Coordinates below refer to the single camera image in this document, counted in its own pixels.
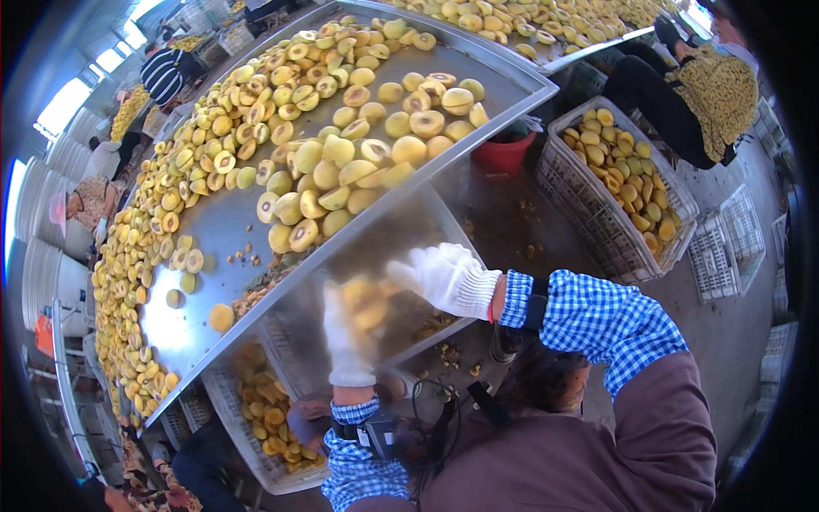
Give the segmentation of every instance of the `white work glove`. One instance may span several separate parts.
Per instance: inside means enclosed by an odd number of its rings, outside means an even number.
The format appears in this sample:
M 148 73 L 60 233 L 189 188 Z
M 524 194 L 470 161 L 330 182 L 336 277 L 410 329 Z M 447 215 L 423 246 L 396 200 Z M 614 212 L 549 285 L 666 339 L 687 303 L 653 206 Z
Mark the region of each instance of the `white work glove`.
M 342 290 L 332 281 L 324 285 L 324 333 L 333 362 L 330 383 L 345 387 L 374 385 L 378 340 L 353 325 Z
M 105 242 L 106 228 L 108 227 L 108 217 L 100 217 L 97 227 L 94 228 L 94 241 L 97 245 Z
M 500 270 L 484 270 L 460 244 L 413 249 L 409 265 L 387 263 L 387 277 L 455 316 L 489 320 L 489 305 Z

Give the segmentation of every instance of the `blue checkered sleeve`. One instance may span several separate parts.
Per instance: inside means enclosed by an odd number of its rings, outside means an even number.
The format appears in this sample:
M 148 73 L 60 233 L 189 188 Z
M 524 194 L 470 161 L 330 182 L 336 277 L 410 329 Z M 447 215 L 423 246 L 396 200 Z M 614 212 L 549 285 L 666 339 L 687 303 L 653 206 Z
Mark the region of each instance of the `blue checkered sleeve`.
M 375 397 L 357 406 L 331 404 L 331 409 L 338 423 L 356 425 L 372 416 L 378 405 Z M 397 460 L 379 460 L 369 448 L 341 439 L 332 429 L 324 434 L 324 443 L 330 449 L 330 476 L 321 484 L 321 492 L 335 512 L 343 512 L 354 501 L 367 496 L 409 499 L 406 486 L 410 477 Z
M 533 279 L 510 270 L 500 324 L 521 328 Z M 687 351 L 680 329 L 663 307 L 635 286 L 621 286 L 569 270 L 549 277 L 541 342 L 582 352 L 593 364 L 608 363 L 603 384 L 612 400 L 640 370 L 660 357 Z

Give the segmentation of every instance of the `red bucket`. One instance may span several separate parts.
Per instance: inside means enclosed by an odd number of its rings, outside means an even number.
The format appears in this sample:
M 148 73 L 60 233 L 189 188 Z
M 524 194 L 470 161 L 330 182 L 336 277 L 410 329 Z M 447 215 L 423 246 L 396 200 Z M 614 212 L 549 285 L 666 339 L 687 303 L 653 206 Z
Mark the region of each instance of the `red bucket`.
M 520 174 L 523 156 L 535 140 L 535 132 L 513 143 L 485 142 L 472 152 L 472 162 L 490 181 L 509 181 Z

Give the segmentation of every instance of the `floor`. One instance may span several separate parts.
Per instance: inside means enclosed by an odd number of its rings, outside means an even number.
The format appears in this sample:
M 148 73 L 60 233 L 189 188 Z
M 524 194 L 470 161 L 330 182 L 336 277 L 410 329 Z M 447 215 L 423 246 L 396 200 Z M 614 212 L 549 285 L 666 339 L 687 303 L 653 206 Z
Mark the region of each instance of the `floor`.
M 263 34 L 255 44 L 265 37 Z M 237 60 L 231 59 L 211 70 L 205 88 L 231 70 Z M 661 279 L 640 285 L 643 293 L 659 301 L 674 319 L 697 360 L 722 464 L 757 400 L 759 362 L 771 327 L 771 298 L 777 269 L 770 226 L 781 214 L 781 197 L 771 159 L 756 141 L 743 144 L 738 157 L 727 168 L 718 165 L 708 171 L 685 172 L 680 177 L 701 211 L 717 207 L 745 183 L 753 197 L 767 247 L 765 261 L 746 297 L 702 304 L 687 256 Z M 490 268 L 515 268 L 538 275 L 547 275 L 558 268 L 599 274 L 582 241 L 538 192 L 531 177 L 523 177 L 517 183 L 488 185 L 472 179 L 468 168 L 462 165 L 447 171 L 437 188 L 456 217 L 473 222 L 473 243 Z M 520 199 L 526 202 L 523 209 Z M 538 244 L 543 246 L 543 251 L 527 258 L 527 246 Z M 462 347 L 460 369 L 444 367 L 439 348 L 416 356 L 408 363 L 408 369 L 427 369 L 431 376 L 440 375 L 441 380 L 461 387 L 471 382 L 469 368 L 481 361 L 481 377 L 499 382 L 506 367 L 491 363 L 488 357 L 486 342 L 491 329 L 486 324 L 475 323 L 456 336 L 448 342 Z M 586 389 L 585 416 L 613 429 L 612 405 L 603 388 L 602 376 L 603 367 L 594 367 Z M 434 419 L 436 402 L 428 403 L 432 406 L 425 408 L 422 416 Z M 266 495 L 260 505 L 262 510 L 268 511 L 330 510 L 318 488 L 286 496 Z

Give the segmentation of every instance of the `pink sun hat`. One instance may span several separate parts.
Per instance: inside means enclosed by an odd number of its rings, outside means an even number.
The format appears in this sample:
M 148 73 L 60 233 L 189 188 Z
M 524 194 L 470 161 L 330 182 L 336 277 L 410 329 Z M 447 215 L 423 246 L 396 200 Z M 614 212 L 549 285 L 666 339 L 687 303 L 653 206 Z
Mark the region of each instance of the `pink sun hat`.
M 65 190 L 54 194 L 48 203 L 48 219 L 62 229 L 62 237 L 66 237 L 66 201 L 68 194 Z

